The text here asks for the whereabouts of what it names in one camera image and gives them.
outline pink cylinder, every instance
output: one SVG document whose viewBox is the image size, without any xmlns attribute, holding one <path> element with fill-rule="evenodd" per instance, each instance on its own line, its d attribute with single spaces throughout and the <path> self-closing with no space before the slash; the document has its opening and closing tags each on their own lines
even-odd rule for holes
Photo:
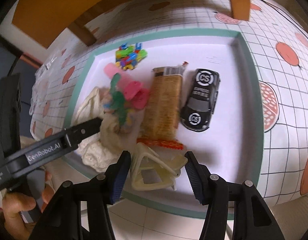
<svg viewBox="0 0 308 240">
<path fill-rule="evenodd" d="M 121 75 L 121 79 L 118 81 L 117 86 L 118 89 L 120 91 L 124 91 L 125 87 L 133 82 L 133 78 L 127 74 L 125 71 L 121 70 L 119 67 L 117 67 L 115 64 L 113 63 L 108 63 L 105 67 L 104 67 L 104 72 L 105 74 L 112 79 L 113 76 L 116 73 L 119 73 Z"/>
</svg>

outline pink toy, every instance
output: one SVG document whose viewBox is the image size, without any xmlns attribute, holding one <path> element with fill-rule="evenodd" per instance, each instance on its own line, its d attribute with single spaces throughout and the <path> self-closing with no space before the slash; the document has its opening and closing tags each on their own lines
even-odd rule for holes
<svg viewBox="0 0 308 240">
<path fill-rule="evenodd" d="M 132 106 L 137 110 L 144 109 L 149 97 L 150 91 L 146 88 L 141 88 L 140 91 L 131 100 Z"/>
<path fill-rule="evenodd" d="M 121 75 L 121 79 L 118 81 L 117 86 L 120 91 L 124 91 L 125 87 L 133 82 L 133 78 L 127 74 L 125 71 L 121 70 L 119 67 L 116 67 L 113 63 L 108 63 L 104 68 L 105 74 L 112 79 L 116 73 Z"/>
<path fill-rule="evenodd" d="M 143 88 L 143 83 L 134 81 L 133 78 L 125 71 L 118 68 L 113 63 L 108 63 L 104 67 L 105 74 L 112 79 L 116 73 L 121 75 L 121 79 L 117 83 L 117 87 L 123 92 L 124 98 L 130 101 L 135 109 L 142 110 L 150 96 L 150 91 Z"/>
</svg>

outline floor tile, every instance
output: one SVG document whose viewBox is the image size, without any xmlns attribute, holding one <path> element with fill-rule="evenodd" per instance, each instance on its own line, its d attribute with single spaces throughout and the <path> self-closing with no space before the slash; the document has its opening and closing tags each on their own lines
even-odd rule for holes
<svg viewBox="0 0 308 240">
<path fill-rule="evenodd" d="M 233 233 L 233 228 L 234 228 L 234 220 L 229 220 L 227 221 L 227 225 L 229 225 L 230 229 L 232 230 L 231 233 Z M 225 240 L 232 240 L 231 238 L 228 237 L 228 234 L 225 234 Z"/>
<path fill-rule="evenodd" d="M 144 227 L 189 239 L 198 239 L 204 224 L 204 220 L 176 216 L 151 208 L 147 209 Z"/>
<path fill-rule="evenodd" d="M 109 211 L 139 226 L 145 222 L 147 207 L 124 199 L 121 202 L 109 207 Z"/>
<path fill-rule="evenodd" d="M 142 240 L 185 240 L 188 238 L 171 236 L 168 234 L 163 234 L 157 231 L 153 231 L 147 228 L 144 228 Z"/>
<path fill-rule="evenodd" d="M 112 212 L 109 212 L 116 240 L 141 240 L 143 227 L 129 222 Z M 88 218 L 81 218 L 82 226 L 88 230 Z"/>
</svg>

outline snack package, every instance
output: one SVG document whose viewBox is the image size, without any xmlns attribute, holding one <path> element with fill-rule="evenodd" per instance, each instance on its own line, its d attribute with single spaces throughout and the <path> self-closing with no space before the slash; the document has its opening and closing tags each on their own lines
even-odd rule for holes
<svg viewBox="0 0 308 240">
<path fill-rule="evenodd" d="M 185 66 L 153 69 L 154 80 L 137 142 L 148 146 L 184 148 L 183 144 L 175 140 L 175 136 Z"/>
</svg>

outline colorful building blocks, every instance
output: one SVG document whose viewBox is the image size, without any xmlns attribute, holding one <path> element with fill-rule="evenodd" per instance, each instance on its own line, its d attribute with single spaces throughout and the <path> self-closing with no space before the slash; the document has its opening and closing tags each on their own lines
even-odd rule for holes
<svg viewBox="0 0 308 240">
<path fill-rule="evenodd" d="M 115 52 L 116 66 L 122 70 L 133 70 L 137 64 L 147 56 L 147 52 L 142 49 L 142 43 L 134 45 L 122 44 Z"/>
</svg>

